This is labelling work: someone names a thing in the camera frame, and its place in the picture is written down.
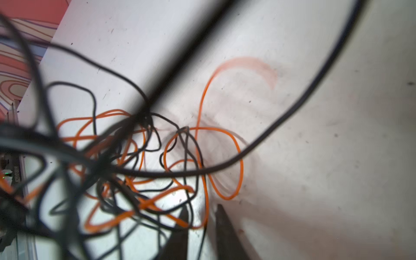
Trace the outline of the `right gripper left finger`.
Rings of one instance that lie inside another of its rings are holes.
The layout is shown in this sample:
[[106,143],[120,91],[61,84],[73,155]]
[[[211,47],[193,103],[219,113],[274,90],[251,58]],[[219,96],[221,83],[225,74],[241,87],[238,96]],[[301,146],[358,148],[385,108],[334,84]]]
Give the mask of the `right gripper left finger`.
[[189,241],[189,211],[184,206],[180,212],[179,219],[185,222],[182,227],[176,224],[179,231],[172,232],[170,238],[156,256],[156,260],[187,260]]

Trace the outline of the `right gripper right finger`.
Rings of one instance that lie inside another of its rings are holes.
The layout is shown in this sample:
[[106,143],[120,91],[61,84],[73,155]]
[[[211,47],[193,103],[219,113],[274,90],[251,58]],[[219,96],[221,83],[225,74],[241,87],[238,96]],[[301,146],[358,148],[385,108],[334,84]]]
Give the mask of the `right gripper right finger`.
[[219,260],[249,260],[237,233],[232,226],[224,207],[217,205],[216,217],[216,245]]

